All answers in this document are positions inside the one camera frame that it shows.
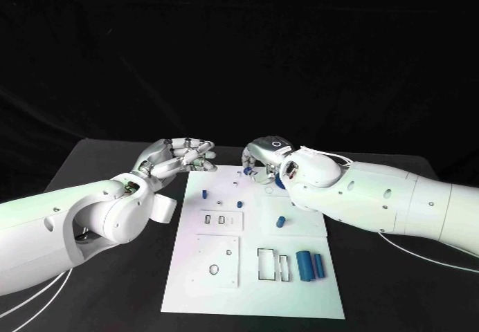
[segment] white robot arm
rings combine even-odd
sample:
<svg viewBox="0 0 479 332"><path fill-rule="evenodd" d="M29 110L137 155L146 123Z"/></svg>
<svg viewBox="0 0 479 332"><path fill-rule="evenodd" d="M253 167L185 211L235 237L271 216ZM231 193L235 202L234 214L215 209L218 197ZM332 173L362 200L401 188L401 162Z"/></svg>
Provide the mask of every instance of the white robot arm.
<svg viewBox="0 0 479 332"><path fill-rule="evenodd" d="M293 204L372 232L434 239L479 255L479 189L432 180L394 167L354 162L292 144L258 138L244 150L245 173L268 183L277 177ZM255 173L254 161L267 166Z"/></svg>
<svg viewBox="0 0 479 332"><path fill-rule="evenodd" d="M130 242L147 220L169 223L176 201L154 194L178 172L215 171L212 142L159 140L130 173L0 205L0 295L39 284ZM72 223L85 229L74 236Z"/></svg>

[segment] black curtain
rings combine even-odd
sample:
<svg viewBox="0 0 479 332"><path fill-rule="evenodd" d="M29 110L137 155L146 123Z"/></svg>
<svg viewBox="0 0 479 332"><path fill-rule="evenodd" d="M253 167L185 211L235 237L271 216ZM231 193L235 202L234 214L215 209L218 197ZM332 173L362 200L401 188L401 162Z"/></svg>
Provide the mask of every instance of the black curtain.
<svg viewBox="0 0 479 332"><path fill-rule="evenodd" d="M82 138L277 134L479 185L475 21L354 1L3 2L0 199L42 192Z"/></svg>

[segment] oval hole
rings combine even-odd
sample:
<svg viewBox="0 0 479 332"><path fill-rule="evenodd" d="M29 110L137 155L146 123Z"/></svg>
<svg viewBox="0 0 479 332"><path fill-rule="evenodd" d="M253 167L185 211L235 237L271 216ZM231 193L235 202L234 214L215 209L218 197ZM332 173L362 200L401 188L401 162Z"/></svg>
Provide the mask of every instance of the oval hole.
<svg viewBox="0 0 479 332"><path fill-rule="evenodd" d="M45 224L45 227L48 228L48 230L52 232L53 231L53 220L49 217L45 218L43 224Z"/></svg>
<svg viewBox="0 0 479 332"><path fill-rule="evenodd" d="M218 273L218 265L211 265L209 266L209 273L215 275Z"/></svg>
<svg viewBox="0 0 479 332"><path fill-rule="evenodd" d="M388 199L391 197L391 189L388 189L385 192L384 192L384 198Z"/></svg>

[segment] black tabletop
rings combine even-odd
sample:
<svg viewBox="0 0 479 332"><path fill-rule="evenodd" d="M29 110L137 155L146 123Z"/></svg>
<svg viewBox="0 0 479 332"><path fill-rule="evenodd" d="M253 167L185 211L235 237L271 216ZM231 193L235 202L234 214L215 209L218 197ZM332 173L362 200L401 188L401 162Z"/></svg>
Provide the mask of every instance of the black tabletop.
<svg viewBox="0 0 479 332"><path fill-rule="evenodd" d="M149 143L140 142L82 140L48 191L129 172L147 146ZM240 147L217 147L217 165L240 165L241 151ZM342 155L436 178L427 160L419 156ZM329 218L325 222L346 320L162 313L186 180L188 174L180 174L160 191L179 201L170 224L150 221L131 243L107 250L72 270L53 303L22 332L478 330L479 275L416 258L394 248L378 234ZM479 269L479 259L433 240L401 236L390 236L390 239L433 259ZM0 297L0 312L46 284ZM58 286L0 320L0 331L12 331L28 320Z"/></svg>

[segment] blue object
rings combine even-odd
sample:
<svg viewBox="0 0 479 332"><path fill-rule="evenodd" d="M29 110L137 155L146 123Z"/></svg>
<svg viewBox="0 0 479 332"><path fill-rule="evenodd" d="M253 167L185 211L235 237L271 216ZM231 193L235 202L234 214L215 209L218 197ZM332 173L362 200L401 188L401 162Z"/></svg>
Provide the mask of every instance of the blue object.
<svg viewBox="0 0 479 332"><path fill-rule="evenodd" d="M286 221L287 219L281 216L279 219L277 219L277 227L279 228L281 228L283 227L283 225L284 225L284 221Z"/></svg>
<svg viewBox="0 0 479 332"><path fill-rule="evenodd" d="M318 273L318 278L325 277L325 268L322 267L322 255L315 254L315 262L316 262L316 273Z"/></svg>
<svg viewBox="0 0 479 332"><path fill-rule="evenodd" d="M281 189L286 189L284 184L283 184L283 181L281 181L281 179L280 179L280 173L279 173L277 176L274 177L274 182L277 183L277 186L279 186Z"/></svg>
<svg viewBox="0 0 479 332"><path fill-rule="evenodd" d="M299 251L296 253L299 278L302 282L310 282L316 279L315 270L312 269L312 254L309 251Z"/></svg>

